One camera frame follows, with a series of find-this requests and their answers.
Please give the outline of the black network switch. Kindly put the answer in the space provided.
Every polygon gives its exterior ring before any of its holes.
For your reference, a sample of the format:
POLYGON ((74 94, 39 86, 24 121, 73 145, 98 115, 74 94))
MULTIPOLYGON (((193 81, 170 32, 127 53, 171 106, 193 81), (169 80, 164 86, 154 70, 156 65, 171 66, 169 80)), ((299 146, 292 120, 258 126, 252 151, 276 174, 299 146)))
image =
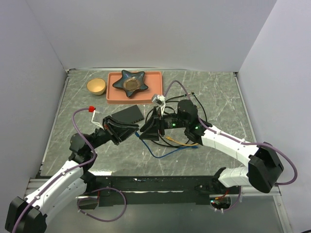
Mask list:
POLYGON ((135 124, 144 120, 144 116, 137 105, 133 105, 119 112, 113 113, 112 118, 116 121, 135 124))

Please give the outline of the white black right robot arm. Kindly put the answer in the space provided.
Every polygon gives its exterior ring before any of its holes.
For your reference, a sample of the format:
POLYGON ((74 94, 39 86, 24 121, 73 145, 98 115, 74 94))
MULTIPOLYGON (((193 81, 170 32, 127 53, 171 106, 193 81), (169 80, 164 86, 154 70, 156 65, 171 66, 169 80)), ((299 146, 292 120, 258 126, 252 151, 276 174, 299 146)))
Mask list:
POLYGON ((158 141, 165 135, 165 130, 178 128, 184 129, 190 141, 221 151, 243 164, 240 168, 218 170, 212 182, 217 193, 224 193, 232 186, 252 186, 262 193, 269 193, 284 170, 270 144, 249 143, 201 120, 191 100, 180 101, 177 112, 168 115, 155 107, 152 116, 140 129, 139 138, 158 141))

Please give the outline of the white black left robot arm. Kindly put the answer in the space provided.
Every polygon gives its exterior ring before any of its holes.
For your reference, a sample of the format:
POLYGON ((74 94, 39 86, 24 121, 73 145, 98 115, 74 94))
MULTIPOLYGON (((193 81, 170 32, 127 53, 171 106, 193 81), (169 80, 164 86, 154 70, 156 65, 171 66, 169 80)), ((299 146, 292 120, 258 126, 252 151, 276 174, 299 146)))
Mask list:
POLYGON ((95 176, 88 171, 94 164, 95 149, 108 141, 118 145, 138 130, 137 124, 105 117, 92 134, 77 131, 70 140, 71 156, 41 187, 10 205, 5 229, 10 233, 43 233, 51 219, 80 194, 95 192, 95 176))

